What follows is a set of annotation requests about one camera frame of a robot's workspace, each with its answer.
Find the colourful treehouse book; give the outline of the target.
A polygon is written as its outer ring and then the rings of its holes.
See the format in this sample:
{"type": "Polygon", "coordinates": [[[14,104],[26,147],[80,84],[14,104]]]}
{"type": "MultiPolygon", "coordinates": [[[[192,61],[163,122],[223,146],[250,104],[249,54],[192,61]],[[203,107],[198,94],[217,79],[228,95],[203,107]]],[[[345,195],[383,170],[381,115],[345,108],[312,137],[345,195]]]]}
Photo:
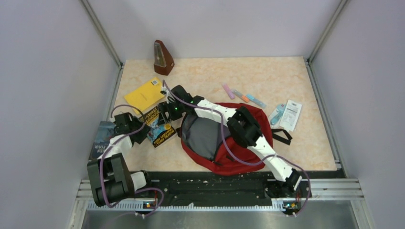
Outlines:
{"type": "Polygon", "coordinates": [[[148,140],[152,143],[154,148],[161,146],[162,144],[169,141],[177,133],[171,124],[159,124],[160,111],[157,106],[149,110],[141,116],[139,119],[145,122],[150,130],[147,133],[148,140]]]}

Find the red backpack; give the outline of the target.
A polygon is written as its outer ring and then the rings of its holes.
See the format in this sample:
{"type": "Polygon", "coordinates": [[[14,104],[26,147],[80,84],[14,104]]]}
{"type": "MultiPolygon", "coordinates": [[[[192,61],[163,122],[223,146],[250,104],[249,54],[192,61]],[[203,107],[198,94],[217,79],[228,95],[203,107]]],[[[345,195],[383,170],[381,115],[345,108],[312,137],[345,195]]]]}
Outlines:
{"type": "Polygon", "coordinates": [[[227,127],[222,133],[218,122],[186,114],[176,131],[186,154],[215,174],[231,176],[255,172],[265,166],[258,165],[256,154],[233,140],[227,127]]]}

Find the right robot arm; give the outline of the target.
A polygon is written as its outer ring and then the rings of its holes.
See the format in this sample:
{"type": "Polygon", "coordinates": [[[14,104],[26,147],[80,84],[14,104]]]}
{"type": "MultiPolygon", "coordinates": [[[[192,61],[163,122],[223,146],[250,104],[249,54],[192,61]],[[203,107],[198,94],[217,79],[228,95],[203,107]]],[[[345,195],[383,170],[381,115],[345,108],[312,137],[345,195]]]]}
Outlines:
{"type": "Polygon", "coordinates": [[[277,155],[273,147],[264,136],[264,129],[254,118],[247,106],[229,108],[212,103],[201,96],[191,97],[181,85],[170,89],[166,82],[162,83],[162,94],[166,95],[165,104],[169,106],[169,113],[175,112],[179,118],[183,113],[198,118],[219,123],[221,139],[230,156],[247,166],[266,165],[273,173],[275,179],[280,181],[280,191],[287,197],[294,196],[299,191],[302,176],[297,171],[298,166],[277,155]],[[231,137],[237,145],[253,152],[260,160],[250,163],[239,159],[229,148],[224,128],[227,127],[231,137]]]}

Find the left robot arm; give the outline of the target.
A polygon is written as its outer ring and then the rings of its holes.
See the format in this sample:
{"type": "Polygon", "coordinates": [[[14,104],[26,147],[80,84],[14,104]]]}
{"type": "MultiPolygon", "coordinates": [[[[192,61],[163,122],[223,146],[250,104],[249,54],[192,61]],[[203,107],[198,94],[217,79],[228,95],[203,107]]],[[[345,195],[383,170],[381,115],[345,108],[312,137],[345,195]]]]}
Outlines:
{"type": "Polygon", "coordinates": [[[119,201],[133,198],[137,192],[148,197],[153,184],[145,172],[131,173],[125,157],[135,143],[141,144],[150,127],[131,113],[121,113],[113,122],[100,122],[87,163],[88,178],[95,204],[114,207],[119,201]]]}

